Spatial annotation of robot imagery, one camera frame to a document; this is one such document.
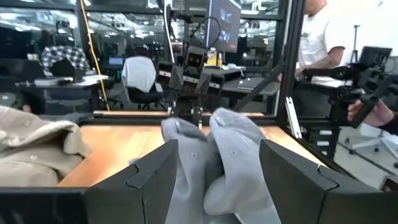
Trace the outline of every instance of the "black office chair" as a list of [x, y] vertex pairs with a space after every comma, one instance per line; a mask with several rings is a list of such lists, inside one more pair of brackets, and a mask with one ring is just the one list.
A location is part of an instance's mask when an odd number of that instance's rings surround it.
[[[138, 55], [137, 57], [130, 57], [127, 58], [125, 63], [134, 63], [132, 60], [137, 60], [139, 63], [146, 63], [148, 65], [153, 65], [154, 68], [157, 66], [154, 65], [153, 61], [149, 58], [146, 57], [145, 55]], [[125, 90], [127, 91], [127, 95], [132, 103], [137, 103], [138, 104], [138, 109], [139, 110], [150, 110], [150, 104], [154, 103], [155, 107], [158, 108], [160, 106], [163, 110], [165, 110], [165, 105], [161, 103], [162, 99], [164, 98], [164, 93], [159, 92], [156, 89], [156, 83], [152, 85], [152, 88], [149, 90], [148, 93], [144, 93], [143, 91], [140, 91], [137, 88], [127, 86], [127, 76], [122, 77], [122, 83], [125, 87]]]
[[162, 107], [165, 110], [165, 106], [160, 103], [163, 99], [163, 93], [156, 91], [155, 85], [152, 86], [148, 93], [144, 93], [137, 88], [127, 88], [127, 92], [132, 103], [138, 104], [139, 110], [150, 110], [150, 104], [154, 103], [155, 107]]

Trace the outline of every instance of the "yellow cable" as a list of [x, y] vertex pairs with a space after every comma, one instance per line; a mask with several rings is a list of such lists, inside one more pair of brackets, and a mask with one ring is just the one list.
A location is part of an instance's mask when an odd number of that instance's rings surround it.
[[90, 34], [90, 27], [88, 26], [88, 19], [87, 19], [87, 15], [86, 15], [86, 9], [85, 9], [85, 2], [84, 0], [80, 0], [80, 5], [81, 5], [81, 11], [83, 13], [83, 17], [85, 19], [85, 24], [86, 24], [86, 29], [87, 29], [87, 35], [88, 35], [88, 44], [90, 45], [90, 50], [91, 50], [91, 54], [93, 54], [93, 59], [95, 62], [95, 67], [97, 69], [97, 73], [99, 76], [99, 80], [101, 82], [101, 90], [102, 90], [102, 95], [104, 96], [104, 100], [105, 100], [105, 105], [106, 105], [106, 110], [110, 111], [109, 109], [109, 104], [108, 104], [108, 98], [106, 96], [106, 91], [105, 91], [105, 85], [104, 85], [104, 81], [102, 79], [102, 74], [101, 74], [101, 70], [100, 70], [100, 66], [98, 65], [98, 61], [97, 61], [97, 56], [95, 55], [94, 52], [94, 47], [93, 47], [93, 40], [91, 39], [91, 34]]

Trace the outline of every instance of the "human arm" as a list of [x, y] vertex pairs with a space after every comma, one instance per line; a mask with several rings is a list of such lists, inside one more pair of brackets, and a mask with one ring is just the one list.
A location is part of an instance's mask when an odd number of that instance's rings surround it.
[[[362, 107], [363, 103], [360, 100], [349, 105], [347, 119], [352, 121]], [[390, 110], [382, 100], [378, 101], [373, 110], [365, 117], [363, 122], [391, 134], [398, 134], [398, 115]]]

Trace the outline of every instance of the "human hand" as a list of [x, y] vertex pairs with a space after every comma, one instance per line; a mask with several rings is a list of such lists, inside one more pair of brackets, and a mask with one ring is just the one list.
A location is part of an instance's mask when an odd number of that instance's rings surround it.
[[[352, 121], [362, 107], [363, 103], [360, 100], [357, 100], [355, 103], [349, 105], [347, 119], [349, 121]], [[367, 117], [363, 121], [366, 124], [376, 128], [387, 124], [393, 118], [394, 113], [392, 112], [392, 110], [390, 110], [382, 100], [379, 100], [378, 103], [374, 106], [373, 110], [367, 115]]]

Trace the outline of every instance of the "black cable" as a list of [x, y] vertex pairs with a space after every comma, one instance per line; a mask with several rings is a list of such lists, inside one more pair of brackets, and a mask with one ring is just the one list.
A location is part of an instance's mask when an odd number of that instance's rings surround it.
[[192, 34], [191, 34], [190, 38], [192, 38], [192, 37], [195, 35], [195, 33], [200, 29], [200, 26], [201, 26], [202, 24], [204, 24], [205, 21], [207, 21], [208, 19], [213, 19], [214, 21], [216, 21], [216, 23], [217, 23], [217, 25], [218, 25], [218, 35], [217, 35], [217, 38], [214, 40], [214, 42], [211, 43], [211, 44], [208, 46], [208, 49], [210, 49], [210, 48], [217, 42], [217, 40], [219, 39], [219, 37], [220, 37], [220, 35], [221, 35], [221, 25], [220, 25], [220, 22], [218, 21], [217, 18], [215, 18], [215, 17], [213, 17], [213, 16], [207, 16], [207, 17], [205, 17], [204, 19], [202, 19], [202, 20], [198, 23], [196, 29], [192, 31]]

